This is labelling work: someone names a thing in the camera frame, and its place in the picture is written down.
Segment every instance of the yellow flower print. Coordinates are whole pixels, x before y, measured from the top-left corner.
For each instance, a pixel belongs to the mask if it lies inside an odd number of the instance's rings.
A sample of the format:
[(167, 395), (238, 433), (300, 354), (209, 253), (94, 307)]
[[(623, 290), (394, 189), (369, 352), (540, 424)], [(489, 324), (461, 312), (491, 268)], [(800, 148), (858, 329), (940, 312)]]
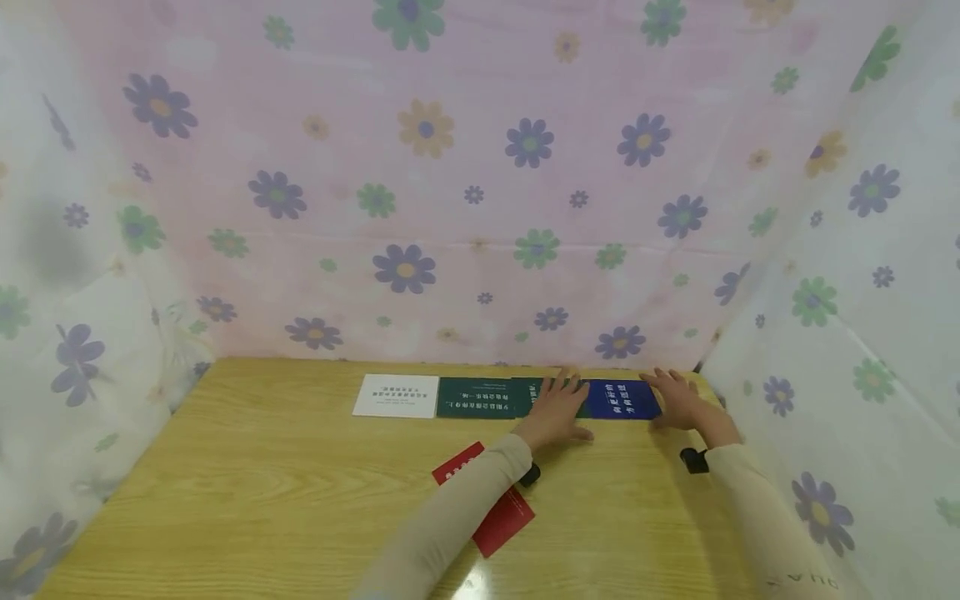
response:
[(413, 144), (417, 156), (430, 153), (432, 157), (440, 158), (444, 148), (453, 146), (453, 136), (450, 135), (453, 119), (444, 114), (439, 102), (424, 106), (420, 100), (414, 100), (410, 112), (401, 112), (396, 119), (403, 126), (400, 141)]
[(330, 127), (319, 114), (311, 114), (303, 119), (303, 132), (314, 139), (325, 140), (330, 135)]
[(437, 330), (437, 339), (441, 342), (456, 342), (460, 339), (460, 334), (453, 327), (442, 327)]
[(832, 173), (837, 168), (837, 158), (847, 153), (843, 145), (843, 134), (839, 131), (826, 132), (820, 136), (820, 141), (806, 160), (806, 176), (813, 179), (821, 171)]
[(766, 23), (776, 27), (780, 20), (793, 11), (795, 0), (743, 0), (750, 11), (751, 23)]
[(580, 54), (580, 38), (573, 32), (562, 32), (554, 42), (553, 54), (560, 62), (573, 62)]
[(751, 171), (760, 171), (769, 163), (770, 151), (761, 148), (750, 155), (750, 160), (747, 161), (747, 168), (749, 168)]

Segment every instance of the red paper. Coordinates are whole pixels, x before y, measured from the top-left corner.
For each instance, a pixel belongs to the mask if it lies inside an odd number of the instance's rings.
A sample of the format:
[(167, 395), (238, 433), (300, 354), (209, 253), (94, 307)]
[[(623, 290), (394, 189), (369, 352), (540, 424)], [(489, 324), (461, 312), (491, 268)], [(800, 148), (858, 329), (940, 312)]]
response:
[[(477, 442), (460, 452), (433, 470), (433, 478), (438, 484), (446, 483), (461, 468), (483, 452), (483, 445)], [(530, 505), (515, 488), (510, 488), (496, 501), (490, 512), (473, 534), (473, 541), (480, 554), (488, 559), (500, 546), (507, 543), (523, 526), (534, 517)]]

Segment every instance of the purple flower print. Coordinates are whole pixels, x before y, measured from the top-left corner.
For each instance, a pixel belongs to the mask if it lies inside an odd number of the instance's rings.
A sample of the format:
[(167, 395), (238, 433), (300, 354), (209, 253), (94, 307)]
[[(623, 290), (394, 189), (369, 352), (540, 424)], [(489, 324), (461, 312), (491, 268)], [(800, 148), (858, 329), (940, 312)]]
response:
[(766, 393), (767, 403), (774, 405), (775, 415), (786, 417), (786, 414), (793, 410), (793, 388), (786, 379), (770, 377), (770, 380), (763, 384), (763, 391)]
[(282, 219), (283, 215), (291, 219), (299, 219), (299, 210), (306, 210), (306, 202), (300, 196), (303, 188), (299, 185), (288, 185), (287, 175), (276, 171), (273, 177), (266, 171), (257, 171), (256, 180), (248, 181), (247, 187), (256, 194), (253, 203), (261, 208), (269, 208), (270, 216)]
[(511, 144), (507, 146), (507, 156), (514, 156), (514, 165), (517, 167), (530, 164), (531, 169), (540, 166), (540, 159), (547, 159), (553, 154), (549, 145), (553, 143), (553, 133), (546, 130), (546, 121), (538, 119), (531, 123), (530, 119), (520, 119), (520, 129), (507, 130), (507, 139)]
[(647, 338), (640, 335), (640, 328), (634, 325), (631, 328), (617, 327), (613, 334), (601, 333), (600, 344), (594, 348), (594, 351), (603, 354), (604, 360), (611, 358), (626, 358), (627, 353), (637, 354), (640, 347), (647, 341)]
[(103, 342), (88, 342), (90, 325), (78, 324), (70, 327), (67, 333), (63, 327), (57, 325), (57, 331), (63, 340), (57, 346), (57, 362), (66, 369), (57, 375), (50, 384), (50, 389), (57, 394), (69, 391), (66, 405), (80, 406), (87, 397), (97, 399), (90, 387), (90, 379), (95, 377), (99, 370), (90, 362), (94, 361), (107, 349)]
[(464, 200), (467, 204), (480, 204), (483, 202), (483, 190), (479, 185), (471, 185), (464, 190)]
[(721, 306), (726, 306), (730, 303), (730, 300), (733, 300), (733, 295), (736, 294), (736, 288), (740, 285), (740, 280), (748, 271), (750, 271), (749, 262), (740, 268), (740, 273), (730, 271), (723, 276), (723, 285), (713, 290), (713, 295), (720, 299)]
[(844, 529), (853, 525), (853, 514), (846, 506), (836, 503), (837, 494), (830, 483), (822, 481), (818, 486), (813, 475), (804, 471), (800, 481), (794, 480), (792, 487), (797, 496), (797, 515), (807, 521), (814, 541), (828, 541), (837, 556), (843, 556), (844, 546), (848, 550), (856, 547)]
[(314, 318), (307, 321), (303, 317), (296, 317), (294, 324), (284, 327), (294, 342), (303, 342), (311, 350), (319, 350), (320, 346), (333, 350), (344, 341), (340, 338), (340, 329), (326, 326), (323, 319)]
[(179, 138), (190, 137), (187, 127), (197, 127), (197, 117), (186, 109), (190, 99), (179, 91), (170, 91), (167, 80), (152, 75), (150, 82), (141, 75), (131, 73), (133, 87), (124, 87), (123, 94), (134, 104), (133, 116), (140, 123), (150, 123), (154, 133), (160, 137), (169, 137), (173, 132)]
[(562, 306), (547, 308), (543, 312), (537, 313), (537, 317), (534, 319), (534, 325), (539, 327), (540, 331), (546, 331), (547, 329), (556, 331), (557, 327), (566, 324), (569, 316), (569, 313), (567, 313)]
[(570, 194), (570, 205), (574, 208), (583, 208), (587, 205), (587, 192), (583, 190), (577, 190), (576, 192)]
[(703, 196), (697, 196), (691, 202), (690, 197), (683, 194), (675, 204), (664, 204), (663, 216), (657, 221), (657, 225), (663, 228), (663, 235), (667, 237), (676, 235), (684, 239), (688, 231), (699, 229), (702, 224), (700, 220), (707, 215), (707, 207), (703, 206), (703, 203)]
[(69, 228), (82, 229), (89, 224), (89, 218), (90, 213), (86, 212), (85, 207), (77, 203), (73, 203), (63, 210), (63, 220), (66, 221)]
[(871, 211), (883, 212), (887, 209), (887, 201), (900, 194), (900, 187), (894, 185), (899, 176), (900, 171), (888, 171), (885, 164), (878, 164), (873, 173), (864, 171), (860, 174), (860, 183), (850, 188), (851, 200), (847, 208), (856, 210), (859, 217), (866, 217)]
[(154, 178), (150, 176), (150, 171), (147, 169), (147, 167), (143, 166), (139, 162), (135, 162), (133, 164), (133, 174), (139, 177), (144, 183), (150, 183), (154, 180)]
[(620, 132), (623, 140), (616, 147), (618, 154), (625, 156), (623, 164), (631, 167), (639, 162), (641, 167), (650, 164), (651, 156), (663, 156), (663, 142), (670, 138), (670, 130), (663, 126), (666, 117), (658, 114), (653, 119), (644, 112), (636, 118), (636, 125), (626, 125)]
[(381, 271), (375, 275), (381, 283), (390, 283), (390, 289), (398, 294), (409, 289), (414, 294), (423, 293), (423, 284), (432, 285), (437, 278), (430, 273), (437, 266), (433, 258), (423, 256), (420, 246), (411, 244), (405, 251), (397, 244), (387, 247), (386, 256), (374, 256), (373, 266)]
[(894, 270), (890, 267), (877, 267), (874, 271), (874, 285), (877, 288), (890, 287), (894, 279)]
[(73, 143), (73, 138), (70, 137), (70, 130), (66, 128), (57, 109), (50, 104), (50, 100), (47, 99), (46, 94), (43, 94), (43, 104), (47, 105), (47, 111), (50, 112), (50, 125), (52, 125), (54, 131), (60, 135), (60, 143), (63, 144), (63, 147), (67, 150), (77, 150), (77, 145)]
[(224, 302), (220, 298), (200, 296), (197, 298), (197, 304), (200, 306), (201, 312), (214, 323), (219, 323), (220, 321), (229, 323), (236, 319), (237, 314), (236, 311), (233, 310), (233, 304)]

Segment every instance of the long sleeve shirt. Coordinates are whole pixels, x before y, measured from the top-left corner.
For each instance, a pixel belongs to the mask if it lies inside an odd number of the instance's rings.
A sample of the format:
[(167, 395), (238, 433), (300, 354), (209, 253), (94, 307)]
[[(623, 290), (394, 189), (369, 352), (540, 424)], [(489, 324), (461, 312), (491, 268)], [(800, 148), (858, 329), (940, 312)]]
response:
[[(707, 452), (710, 472), (727, 489), (759, 586), (770, 600), (839, 600), (839, 583), (753, 453), (742, 444)], [(507, 435), (433, 496), (383, 549), (354, 600), (422, 600), (467, 544), (497, 498), (533, 463), (530, 448)]]

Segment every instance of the finger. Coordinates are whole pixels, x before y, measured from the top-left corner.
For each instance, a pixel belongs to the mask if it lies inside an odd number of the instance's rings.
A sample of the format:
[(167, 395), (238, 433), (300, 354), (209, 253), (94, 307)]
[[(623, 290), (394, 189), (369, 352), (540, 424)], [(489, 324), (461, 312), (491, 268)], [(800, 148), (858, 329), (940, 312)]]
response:
[(578, 425), (574, 425), (570, 430), (570, 438), (572, 440), (583, 440), (584, 442), (593, 441), (593, 432), (589, 429), (585, 429)]

